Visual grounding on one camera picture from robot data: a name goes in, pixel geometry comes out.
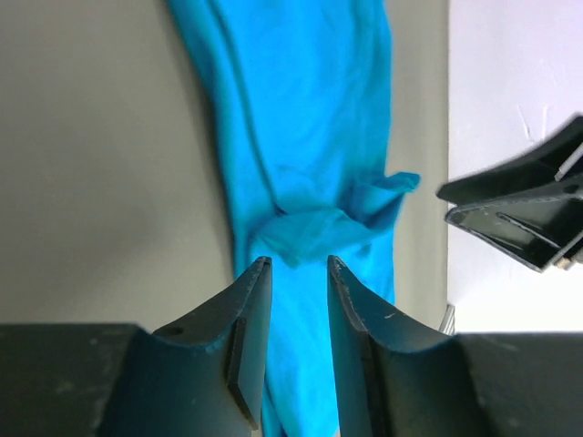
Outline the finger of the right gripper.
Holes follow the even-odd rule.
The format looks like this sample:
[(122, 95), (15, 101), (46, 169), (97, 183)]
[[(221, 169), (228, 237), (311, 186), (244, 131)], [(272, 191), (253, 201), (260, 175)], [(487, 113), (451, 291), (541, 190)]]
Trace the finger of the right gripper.
[(580, 179), (456, 206), (445, 221), (536, 272), (582, 262)]
[(499, 198), (556, 180), (559, 167), (582, 144), (582, 117), (574, 116), (527, 153), (440, 187), (437, 197), (455, 205)]

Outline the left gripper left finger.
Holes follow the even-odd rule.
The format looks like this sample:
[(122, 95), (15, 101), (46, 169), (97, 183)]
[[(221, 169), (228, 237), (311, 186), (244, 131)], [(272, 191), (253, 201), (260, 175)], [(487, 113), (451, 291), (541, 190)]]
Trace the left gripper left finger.
[(5, 324), (4, 436), (249, 436), (261, 422), (271, 261), (148, 332), (136, 324)]

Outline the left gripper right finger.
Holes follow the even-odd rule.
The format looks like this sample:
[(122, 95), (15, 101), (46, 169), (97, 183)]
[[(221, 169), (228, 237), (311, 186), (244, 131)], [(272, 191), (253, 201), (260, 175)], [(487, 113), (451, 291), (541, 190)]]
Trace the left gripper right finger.
[(328, 259), (328, 311), (344, 436), (579, 436), (578, 333), (446, 335)]

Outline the blue t shirt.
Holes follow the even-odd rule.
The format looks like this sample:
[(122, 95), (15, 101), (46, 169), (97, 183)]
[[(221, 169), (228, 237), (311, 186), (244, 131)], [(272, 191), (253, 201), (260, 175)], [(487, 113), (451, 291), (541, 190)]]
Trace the blue t shirt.
[(415, 173), (385, 173), (391, 31), (380, 1), (172, 1), (214, 109), (233, 272), (272, 262), (267, 436), (339, 428), (327, 259), (394, 300), (394, 226)]

